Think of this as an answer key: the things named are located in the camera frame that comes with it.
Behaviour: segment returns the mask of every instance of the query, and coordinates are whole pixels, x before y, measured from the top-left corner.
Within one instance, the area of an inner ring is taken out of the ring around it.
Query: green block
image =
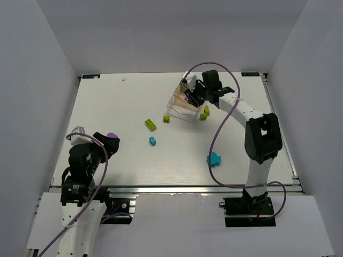
[[[200,114],[200,120],[206,120],[207,114]]]
[[[163,122],[164,123],[169,123],[169,121],[170,121],[170,117],[168,115],[164,115],[163,116]]]
[[[151,132],[157,129],[156,125],[150,119],[147,119],[144,123],[150,129]]]
[[[207,116],[210,115],[210,109],[209,109],[208,105],[205,106],[204,113],[207,114]]]

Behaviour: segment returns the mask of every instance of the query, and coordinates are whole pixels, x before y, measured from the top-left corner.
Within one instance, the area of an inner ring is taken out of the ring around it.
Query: purple object
[[[107,137],[109,137],[109,138],[118,138],[118,136],[115,133],[112,133],[112,132],[109,132],[107,134]]]

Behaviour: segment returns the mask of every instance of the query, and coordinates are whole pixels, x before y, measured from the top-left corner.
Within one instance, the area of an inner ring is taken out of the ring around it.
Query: wall
[[[35,0],[3,0],[0,24],[0,255],[17,257],[49,188],[78,81]]]
[[[307,0],[38,0],[77,75],[269,72]]]
[[[315,196],[336,256],[343,256],[342,46],[342,1],[311,0],[269,74],[300,181]]]

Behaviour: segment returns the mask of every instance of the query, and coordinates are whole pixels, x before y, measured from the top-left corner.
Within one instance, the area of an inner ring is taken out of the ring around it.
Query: black label
[[[82,75],[83,79],[98,79],[100,78],[100,74],[84,74]]]
[[[259,77],[258,72],[241,72],[242,77]]]

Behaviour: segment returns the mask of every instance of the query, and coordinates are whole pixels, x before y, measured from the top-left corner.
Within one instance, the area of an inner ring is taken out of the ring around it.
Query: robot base
[[[275,218],[266,219],[274,214],[270,197],[259,204],[254,210],[248,211],[242,198],[224,198],[225,201],[225,226],[227,228],[276,226]]]

